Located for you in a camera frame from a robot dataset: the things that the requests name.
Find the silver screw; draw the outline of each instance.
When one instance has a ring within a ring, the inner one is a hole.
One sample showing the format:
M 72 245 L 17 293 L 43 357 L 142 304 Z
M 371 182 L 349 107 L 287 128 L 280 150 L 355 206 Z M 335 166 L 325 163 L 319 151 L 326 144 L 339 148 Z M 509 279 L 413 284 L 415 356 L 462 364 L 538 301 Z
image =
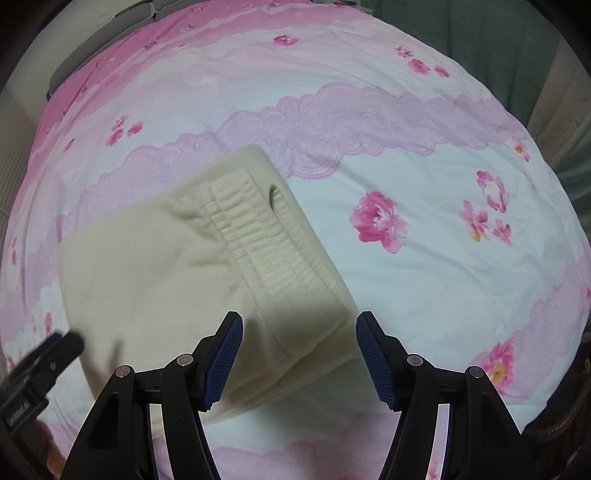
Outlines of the silver screw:
M 407 357 L 407 362 L 413 367 L 420 367 L 423 364 L 423 359 L 418 355 L 409 355 Z
M 193 356 L 189 355 L 188 353 L 185 353 L 184 355 L 181 355 L 180 357 L 177 358 L 177 363 L 181 367 L 186 367 L 187 365 L 191 365 L 193 363 Z
M 473 376 L 474 378 L 482 378 L 484 377 L 484 370 L 480 367 L 470 367 L 468 369 L 468 373 Z
M 127 365 L 121 365 L 121 367 L 119 367 L 117 370 L 115 370 L 115 375 L 117 375 L 117 377 L 119 377 L 119 378 L 125 378 L 130 373 L 131 373 L 131 369 Z

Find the bed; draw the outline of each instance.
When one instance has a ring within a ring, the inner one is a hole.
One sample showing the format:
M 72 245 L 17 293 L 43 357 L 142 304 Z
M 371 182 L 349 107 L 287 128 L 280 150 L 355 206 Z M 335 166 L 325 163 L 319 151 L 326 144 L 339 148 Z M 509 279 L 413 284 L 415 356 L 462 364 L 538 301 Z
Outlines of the bed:
M 570 366 L 591 304 L 589 243 L 527 130 L 455 61 L 357 9 L 183 6 L 51 88 L 3 251 L 9 368 L 68 329 L 65 237 L 257 144 L 359 310 L 438 367 L 481 366 L 522 430 Z M 92 403 L 76 363 L 43 414 L 64 456 Z M 224 479 L 369 480 L 396 422 L 355 360 L 206 433 Z M 155 450 L 171 478 L 162 437 Z

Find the mattress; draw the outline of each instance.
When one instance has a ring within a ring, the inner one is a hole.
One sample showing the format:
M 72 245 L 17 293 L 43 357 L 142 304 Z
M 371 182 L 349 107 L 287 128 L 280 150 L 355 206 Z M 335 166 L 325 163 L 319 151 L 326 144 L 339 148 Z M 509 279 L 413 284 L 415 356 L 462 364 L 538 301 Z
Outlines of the mattress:
M 520 429 L 542 411 L 591 303 L 590 247 L 556 176 L 457 63 L 356 9 L 305 0 L 190 6 L 57 89 L 3 251 L 9 367 L 68 329 L 65 237 L 245 144 L 286 179 L 359 311 L 437 367 L 480 365 Z M 43 414 L 65 455 L 92 402 L 75 363 Z M 225 479 L 370 480 L 397 420 L 352 361 L 206 434 Z M 164 439 L 155 448 L 171 478 Z

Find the cream-colored pants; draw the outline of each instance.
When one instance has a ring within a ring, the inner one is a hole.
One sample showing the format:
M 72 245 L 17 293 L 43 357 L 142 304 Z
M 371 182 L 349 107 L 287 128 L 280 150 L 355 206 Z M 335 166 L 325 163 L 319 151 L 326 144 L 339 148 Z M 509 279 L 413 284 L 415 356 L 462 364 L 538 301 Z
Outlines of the cream-colored pants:
M 122 364 L 161 368 L 245 322 L 218 421 L 292 392 L 359 355 L 355 304 L 283 178 L 248 146 L 171 190 L 75 232 L 59 279 L 95 395 Z M 161 418 L 153 419 L 158 433 Z

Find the blue gripper pad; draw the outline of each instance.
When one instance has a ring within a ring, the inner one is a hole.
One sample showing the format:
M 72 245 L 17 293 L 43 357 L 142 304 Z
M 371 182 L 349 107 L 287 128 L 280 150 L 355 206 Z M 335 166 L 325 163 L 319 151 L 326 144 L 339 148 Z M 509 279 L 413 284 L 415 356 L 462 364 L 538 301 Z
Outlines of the blue gripper pad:
M 390 409 L 396 408 L 398 397 L 394 391 L 394 372 L 363 313 L 357 317 L 355 334 L 379 399 Z
M 223 389 L 228 381 L 230 370 L 242 343 L 244 326 L 242 317 L 236 314 L 221 340 L 209 368 L 205 372 L 205 392 L 203 406 L 209 410 L 212 404 L 222 398 Z

